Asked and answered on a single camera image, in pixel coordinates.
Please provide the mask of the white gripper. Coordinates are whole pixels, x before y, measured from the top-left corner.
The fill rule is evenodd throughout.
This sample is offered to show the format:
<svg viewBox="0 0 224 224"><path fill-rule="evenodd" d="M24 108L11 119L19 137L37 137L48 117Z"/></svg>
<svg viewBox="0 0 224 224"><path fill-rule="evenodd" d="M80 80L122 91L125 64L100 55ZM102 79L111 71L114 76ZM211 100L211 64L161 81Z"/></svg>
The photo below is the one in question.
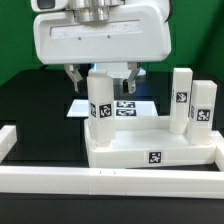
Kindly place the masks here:
<svg viewBox="0 0 224 224"><path fill-rule="evenodd" d="M164 60L171 52L170 3L69 3L59 11L36 12L33 31L44 64L65 64L79 91L77 64L128 62L123 92L134 93L136 62Z"/></svg>

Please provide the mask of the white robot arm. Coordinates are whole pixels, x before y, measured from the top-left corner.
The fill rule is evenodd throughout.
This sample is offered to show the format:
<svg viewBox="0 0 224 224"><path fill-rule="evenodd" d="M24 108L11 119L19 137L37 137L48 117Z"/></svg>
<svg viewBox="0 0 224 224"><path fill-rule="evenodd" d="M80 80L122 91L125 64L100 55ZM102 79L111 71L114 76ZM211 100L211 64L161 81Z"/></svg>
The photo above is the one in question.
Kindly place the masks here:
<svg viewBox="0 0 224 224"><path fill-rule="evenodd" d="M39 60L61 64L82 86L81 64L125 63L123 90L133 93L142 62L171 52L172 0L30 0Z"/></svg>

